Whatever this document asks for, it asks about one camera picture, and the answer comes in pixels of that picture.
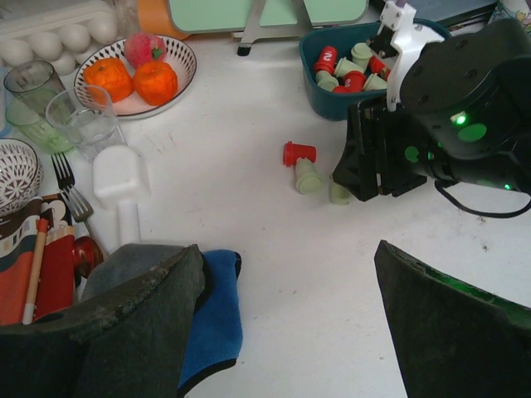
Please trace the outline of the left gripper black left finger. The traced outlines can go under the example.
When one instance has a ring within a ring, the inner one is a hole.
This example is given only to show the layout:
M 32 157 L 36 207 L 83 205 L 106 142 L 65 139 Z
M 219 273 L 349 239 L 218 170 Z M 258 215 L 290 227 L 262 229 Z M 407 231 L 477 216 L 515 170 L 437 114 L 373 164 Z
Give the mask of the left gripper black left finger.
M 197 299 L 195 245 L 34 323 L 1 329 L 4 397 L 174 397 Z

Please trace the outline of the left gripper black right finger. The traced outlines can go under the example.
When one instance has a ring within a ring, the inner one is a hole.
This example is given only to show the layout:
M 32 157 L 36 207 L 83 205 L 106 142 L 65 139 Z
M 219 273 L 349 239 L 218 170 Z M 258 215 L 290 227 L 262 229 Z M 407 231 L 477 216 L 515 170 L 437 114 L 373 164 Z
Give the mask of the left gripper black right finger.
M 374 256 L 410 397 L 528 397 L 530 309 L 383 240 Z

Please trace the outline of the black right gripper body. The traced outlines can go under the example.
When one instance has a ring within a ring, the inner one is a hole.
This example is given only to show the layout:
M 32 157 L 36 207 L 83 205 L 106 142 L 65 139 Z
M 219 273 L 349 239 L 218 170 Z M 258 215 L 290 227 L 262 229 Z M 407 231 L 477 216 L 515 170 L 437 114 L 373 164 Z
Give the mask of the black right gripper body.
M 387 91 L 348 110 L 333 180 L 357 199 L 400 196 L 432 178 L 530 191 L 530 38 L 519 21 L 443 37 L 403 1 L 384 6 L 368 44 Z

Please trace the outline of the blue cloth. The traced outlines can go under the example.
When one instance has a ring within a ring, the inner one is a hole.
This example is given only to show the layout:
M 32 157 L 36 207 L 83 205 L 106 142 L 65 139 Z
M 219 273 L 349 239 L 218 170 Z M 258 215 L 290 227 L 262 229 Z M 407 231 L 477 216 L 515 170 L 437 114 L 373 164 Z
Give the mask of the blue cloth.
M 178 397 L 219 371 L 236 365 L 243 331 L 237 280 L 241 256 L 232 250 L 211 250 L 203 254 L 205 289 L 192 317 Z

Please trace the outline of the grey cloth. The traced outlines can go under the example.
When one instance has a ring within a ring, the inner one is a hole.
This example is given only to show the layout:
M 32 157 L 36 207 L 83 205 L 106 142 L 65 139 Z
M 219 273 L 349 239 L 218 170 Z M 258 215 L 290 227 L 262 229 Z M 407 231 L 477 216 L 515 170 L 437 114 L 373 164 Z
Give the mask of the grey cloth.
M 123 245 L 91 271 L 80 300 L 92 299 L 136 278 L 183 249 L 180 245 Z

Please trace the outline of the green capsule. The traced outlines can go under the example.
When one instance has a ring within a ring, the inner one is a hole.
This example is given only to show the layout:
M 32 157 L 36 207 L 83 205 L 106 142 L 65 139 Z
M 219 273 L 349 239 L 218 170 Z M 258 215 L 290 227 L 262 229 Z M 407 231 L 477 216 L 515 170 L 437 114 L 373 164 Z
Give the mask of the green capsule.
M 351 71 L 358 71 L 362 74 L 365 73 L 364 68 L 354 63 L 353 61 L 350 61 L 347 57 L 342 57 L 338 60 L 335 66 L 334 76 L 336 78 L 344 78 Z
M 373 53 L 365 42 L 359 42 L 351 48 L 351 57 L 353 63 L 366 70 Z
M 299 158 L 295 164 L 295 188 L 308 195 L 319 191 L 323 186 L 323 179 L 317 173 L 314 164 L 307 158 Z
M 339 86 L 339 81 L 326 70 L 319 70 L 315 75 L 315 81 L 318 87 L 328 92 Z
M 337 206 L 346 206 L 351 201 L 350 192 L 334 180 L 330 181 L 329 196 L 331 203 Z
M 387 82 L 379 75 L 372 73 L 363 85 L 363 91 L 386 90 Z

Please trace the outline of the teal plastic storage basket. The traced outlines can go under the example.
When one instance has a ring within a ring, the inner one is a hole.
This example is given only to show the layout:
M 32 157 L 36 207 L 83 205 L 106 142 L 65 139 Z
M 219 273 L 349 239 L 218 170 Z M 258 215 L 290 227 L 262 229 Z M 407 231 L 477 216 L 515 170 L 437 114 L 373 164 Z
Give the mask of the teal plastic storage basket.
M 337 58 L 351 58 L 351 49 L 359 42 L 365 42 L 378 33 L 379 22 L 325 27 L 312 31 L 299 43 L 303 67 L 304 87 L 314 112 L 322 118 L 340 121 L 348 116 L 348 107 L 364 100 L 385 95 L 385 90 L 361 91 L 352 94 L 338 94 L 320 88 L 315 80 L 314 64 L 327 46 L 335 48 Z

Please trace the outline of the red capsule top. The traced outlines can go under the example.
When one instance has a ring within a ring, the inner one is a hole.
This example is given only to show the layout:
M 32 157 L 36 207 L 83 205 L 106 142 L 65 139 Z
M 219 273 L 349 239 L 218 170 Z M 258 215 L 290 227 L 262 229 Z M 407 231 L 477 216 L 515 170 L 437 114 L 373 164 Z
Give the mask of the red capsule top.
M 314 146 L 288 141 L 283 149 L 283 164 L 286 167 L 294 166 L 300 158 L 308 159 L 314 163 L 317 158 L 316 148 Z

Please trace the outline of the red capsule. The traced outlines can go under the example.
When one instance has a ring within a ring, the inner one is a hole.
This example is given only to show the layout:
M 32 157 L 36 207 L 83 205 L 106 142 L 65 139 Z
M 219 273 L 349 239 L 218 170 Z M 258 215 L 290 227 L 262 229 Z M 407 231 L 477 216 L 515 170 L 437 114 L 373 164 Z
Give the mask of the red capsule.
M 336 87 L 333 88 L 333 93 L 336 93 L 336 94 L 348 94 L 349 91 L 346 87 L 342 86 L 342 85 L 338 85 Z
M 283 149 L 283 164 L 286 167 L 294 166 L 300 158 L 308 159 L 314 163 L 317 158 L 316 148 L 314 146 L 288 141 Z
M 368 62 L 368 67 L 373 74 L 380 74 L 386 69 L 385 64 L 380 61 L 376 56 L 372 56 Z
M 335 64 L 337 60 L 338 52 L 333 46 L 326 46 L 319 54 L 319 58 L 314 63 L 313 70 L 317 74 L 320 71 L 326 71 L 329 74 L 333 74 L 335 71 Z
M 358 70 L 351 70 L 343 77 L 343 85 L 349 93 L 361 92 L 365 82 L 365 74 Z

